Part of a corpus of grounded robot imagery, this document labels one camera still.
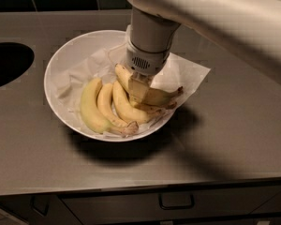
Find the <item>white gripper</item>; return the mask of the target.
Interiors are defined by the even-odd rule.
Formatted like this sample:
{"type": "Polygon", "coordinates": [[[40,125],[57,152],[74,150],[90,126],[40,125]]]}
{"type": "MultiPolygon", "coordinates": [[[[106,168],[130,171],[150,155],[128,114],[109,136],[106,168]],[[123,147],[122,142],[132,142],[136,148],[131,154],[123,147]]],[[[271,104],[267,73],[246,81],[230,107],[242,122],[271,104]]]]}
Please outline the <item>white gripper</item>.
{"type": "Polygon", "coordinates": [[[170,54],[169,40],[161,36],[136,38],[132,25],[126,29],[126,63],[134,70],[128,79],[128,94],[143,102],[155,76],[166,64],[170,54]]]}

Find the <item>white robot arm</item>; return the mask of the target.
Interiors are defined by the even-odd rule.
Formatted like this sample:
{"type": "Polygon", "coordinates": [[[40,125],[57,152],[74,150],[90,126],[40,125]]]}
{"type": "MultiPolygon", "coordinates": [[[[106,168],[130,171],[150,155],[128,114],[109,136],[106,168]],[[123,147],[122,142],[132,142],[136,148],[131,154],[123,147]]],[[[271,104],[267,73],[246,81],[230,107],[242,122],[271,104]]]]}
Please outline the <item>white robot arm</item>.
{"type": "Polygon", "coordinates": [[[164,67],[179,25],[188,26],[281,84],[281,0],[127,0],[128,91],[138,102],[164,67]]]}

